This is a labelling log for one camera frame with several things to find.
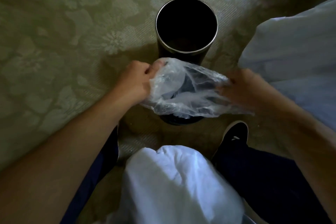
white fabric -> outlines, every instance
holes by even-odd
[[[128,161],[119,210],[106,223],[241,224],[238,193],[198,151],[143,148]]]
[[[238,65],[336,131],[336,0],[261,23]]]

floor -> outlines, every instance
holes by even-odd
[[[130,60],[157,58],[154,19],[167,1],[0,0],[0,169],[97,101]],[[225,73],[237,65],[258,24],[325,0],[203,1],[214,9],[219,31],[202,65]],[[288,156],[276,124],[263,117],[226,114],[174,127],[133,107],[121,121],[118,166],[77,222],[92,223],[118,207],[123,166],[136,150],[181,144],[210,158],[237,119],[248,123],[251,147]]]

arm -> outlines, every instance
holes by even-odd
[[[284,146],[336,223],[336,133],[249,69],[229,73],[231,86],[219,88],[234,104],[275,118],[288,134]]]
[[[0,174],[2,223],[59,223],[111,131],[161,66],[133,61],[115,88]]]

hand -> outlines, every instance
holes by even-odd
[[[133,60],[120,75],[113,93],[131,106],[140,103],[151,92],[149,80],[154,78],[164,62],[157,60],[153,65]]]
[[[238,69],[226,76],[230,86],[218,88],[220,94],[232,103],[257,113],[289,112],[297,105],[268,84],[250,69]]]

leg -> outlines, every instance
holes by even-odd
[[[66,210],[61,224],[75,223],[96,185],[115,166],[119,156],[117,127],[112,131],[97,158],[85,175],[75,196]]]
[[[213,158],[217,170],[269,224],[328,223],[328,215],[293,160],[247,146],[234,127]]]

